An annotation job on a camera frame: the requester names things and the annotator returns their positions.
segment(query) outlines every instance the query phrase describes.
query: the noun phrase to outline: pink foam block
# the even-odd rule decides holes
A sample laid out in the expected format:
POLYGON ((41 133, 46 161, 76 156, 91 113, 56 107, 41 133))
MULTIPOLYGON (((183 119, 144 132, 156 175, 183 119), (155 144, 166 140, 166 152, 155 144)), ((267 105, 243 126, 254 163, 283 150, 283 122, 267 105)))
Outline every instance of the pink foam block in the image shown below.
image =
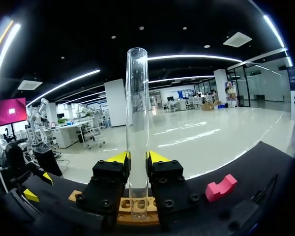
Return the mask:
POLYGON ((219 184, 212 182, 207 185, 206 198, 210 203, 214 202, 224 197, 226 194, 231 193, 236 184, 237 180, 231 174, 228 174, 219 184))

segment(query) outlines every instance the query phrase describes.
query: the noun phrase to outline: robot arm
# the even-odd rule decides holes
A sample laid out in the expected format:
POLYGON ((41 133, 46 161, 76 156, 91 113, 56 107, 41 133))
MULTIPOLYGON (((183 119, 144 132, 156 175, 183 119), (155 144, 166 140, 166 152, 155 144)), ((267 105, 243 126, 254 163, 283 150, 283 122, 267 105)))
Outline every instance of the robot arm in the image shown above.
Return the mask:
MULTIPOLYGON (((29 117, 29 123, 30 123, 30 128, 33 132, 33 134, 35 134, 35 127, 34 127, 34 121, 40 118, 44 118, 45 114, 46 114, 46 105, 48 104, 48 100, 46 98, 42 98, 40 100, 40 106, 37 112, 32 112, 31 111, 31 115, 29 117)), ((34 135, 35 137, 35 142, 38 143, 37 137, 36 135, 34 135)))

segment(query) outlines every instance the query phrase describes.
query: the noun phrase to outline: glass test tube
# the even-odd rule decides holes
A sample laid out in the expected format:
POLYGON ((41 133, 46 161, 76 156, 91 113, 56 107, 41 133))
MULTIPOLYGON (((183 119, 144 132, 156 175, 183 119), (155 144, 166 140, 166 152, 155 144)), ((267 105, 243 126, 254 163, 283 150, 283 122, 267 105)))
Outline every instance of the glass test tube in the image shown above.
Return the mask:
POLYGON ((147 216, 149 154, 148 53, 142 48, 127 53, 126 130, 129 158, 129 197, 133 220, 147 216))

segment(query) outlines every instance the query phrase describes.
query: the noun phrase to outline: white pillar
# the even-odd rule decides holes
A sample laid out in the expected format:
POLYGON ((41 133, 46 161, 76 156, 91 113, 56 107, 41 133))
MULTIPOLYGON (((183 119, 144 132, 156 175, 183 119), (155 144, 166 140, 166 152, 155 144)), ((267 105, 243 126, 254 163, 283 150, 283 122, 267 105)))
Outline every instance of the white pillar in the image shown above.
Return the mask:
POLYGON ((55 102, 48 103, 46 106, 46 115, 50 123, 56 122, 58 124, 57 118, 57 108, 55 102))
POLYGON ((224 69, 218 69, 214 71, 216 88, 218 99, 221 101, 221 104, 227 102, 226 93, 225 93, 225 83, 227 82, 227 75, 224 69))
POLYGON ((123 79, 109 81, 104 86, 112 127, 126 125, 126 96, 123 79))
POLYGON ((69 119, 73 119, 72 104, 68 104, 69 119))

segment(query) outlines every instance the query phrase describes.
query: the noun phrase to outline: pink screen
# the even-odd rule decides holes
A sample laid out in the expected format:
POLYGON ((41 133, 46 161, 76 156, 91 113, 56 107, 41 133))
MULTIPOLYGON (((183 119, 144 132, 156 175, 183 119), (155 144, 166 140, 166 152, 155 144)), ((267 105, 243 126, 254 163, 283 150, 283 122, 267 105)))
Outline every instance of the pink screen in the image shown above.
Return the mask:
POLYGON ((0 101, 0 126, 27 120, 25 98, 0 101))

